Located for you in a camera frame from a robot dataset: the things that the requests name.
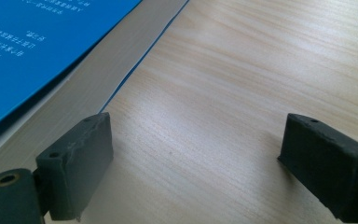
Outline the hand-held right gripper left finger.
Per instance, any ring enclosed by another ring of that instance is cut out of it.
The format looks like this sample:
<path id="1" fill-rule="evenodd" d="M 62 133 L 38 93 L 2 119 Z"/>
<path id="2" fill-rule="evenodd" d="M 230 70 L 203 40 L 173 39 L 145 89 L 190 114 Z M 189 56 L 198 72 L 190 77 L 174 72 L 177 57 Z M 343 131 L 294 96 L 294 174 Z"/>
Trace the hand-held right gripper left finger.
<path id="1" fill-rule="evenodd" d="M 37 170 L 52 184 L 53 220 L 81 216 L 114 158 L 110 115 L 82 119 L 36 157 Z"/>

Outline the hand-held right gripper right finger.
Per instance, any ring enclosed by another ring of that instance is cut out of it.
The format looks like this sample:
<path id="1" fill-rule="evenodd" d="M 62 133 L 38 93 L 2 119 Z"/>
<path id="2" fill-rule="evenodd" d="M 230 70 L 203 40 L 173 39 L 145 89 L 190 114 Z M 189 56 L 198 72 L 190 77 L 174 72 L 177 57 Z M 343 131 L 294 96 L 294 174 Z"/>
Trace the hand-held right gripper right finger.
<path id="1" fill-rule="evenodd" d="M 334 217 L 358 223 L 358 142 L 317 119 L 289 114 L 278 160 Z"/>

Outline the blue book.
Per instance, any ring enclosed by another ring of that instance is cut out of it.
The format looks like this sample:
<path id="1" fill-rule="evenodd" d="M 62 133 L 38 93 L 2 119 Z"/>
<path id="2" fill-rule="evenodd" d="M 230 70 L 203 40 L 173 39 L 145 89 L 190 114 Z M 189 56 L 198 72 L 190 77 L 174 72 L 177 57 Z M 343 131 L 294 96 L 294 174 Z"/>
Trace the blue book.
<path id="1" fill-rule="evenodd" d="M 188 0 L 0 0 L 0 148 L 43 105 L 105 107 Z"/>

